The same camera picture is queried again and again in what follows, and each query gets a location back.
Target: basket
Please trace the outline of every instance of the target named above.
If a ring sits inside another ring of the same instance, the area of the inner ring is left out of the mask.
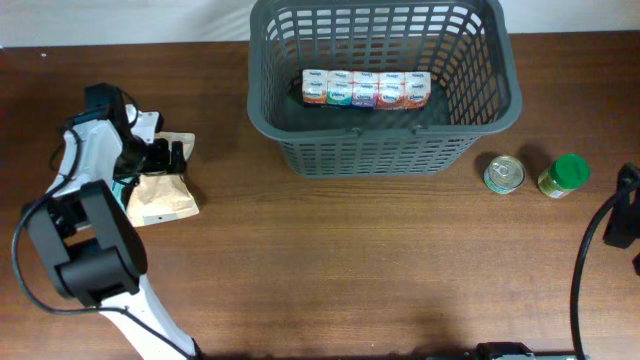
[[[313,178],[433,174],[522,108],[497,0],[259,0],[251,12],[254,126]],[[305,107],[302,69],[430,71],[421,110]]]

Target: wooden table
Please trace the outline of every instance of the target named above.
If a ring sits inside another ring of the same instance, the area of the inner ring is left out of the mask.
[[[155,290],[210,355],[373,355],[521,341],[569,350],[569,285],[585,227],[627,161],[640,163],[640,34],[513,36],[522,116],[434,176],[306,180],[246,113],[247,43],[2,50],[0,357],[136,359],[101,316],[56,317],[18,290],[9,237],[22,204],[52,182],[55,127],[106,81],[159,110],[166,130],[197,135],[190,190],[201,214],[140,228]],[[592,178],[551,200],[535,176],[582,154]],[[508,196],[480,175],[518,156]],[[593,359],[640,354],[634,251],[596,234],[583,279],[584,344]],[[62,300],[25,236],[37,294]]]

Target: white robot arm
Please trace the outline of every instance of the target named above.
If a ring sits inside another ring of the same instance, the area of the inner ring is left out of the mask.
[[[64,156],[49,190],[62,186],[27,223],[29,235],[56,290],[85,307],[109,310],[99,312],[144,359],[198,358],[193,339],[154,293],[142,242],[109,190],[114,178],[184,171],[181,146],[174,143],[169,153],[154,140],[160,113],[125,107],[118,88],[99,84],[85,92],[89,110],[67,123]],[[65,244],[89,227],[95,238]]]

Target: can lid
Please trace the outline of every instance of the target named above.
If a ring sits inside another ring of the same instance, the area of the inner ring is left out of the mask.
[[[505,189],[515,189],[524,182],[524,167],[516,158],[499,156],[489,164],[489,178]]]
[[[577,189],[589,180],[589,164],[580,155],[562,155],[551,165],[551,177],[565,189]]]

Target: tin can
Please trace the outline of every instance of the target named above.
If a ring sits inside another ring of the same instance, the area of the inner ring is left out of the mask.
[[[524,166],[512,156],[498,156],[484,171],[484,183],[498,194],[508,194],[524,183]]]

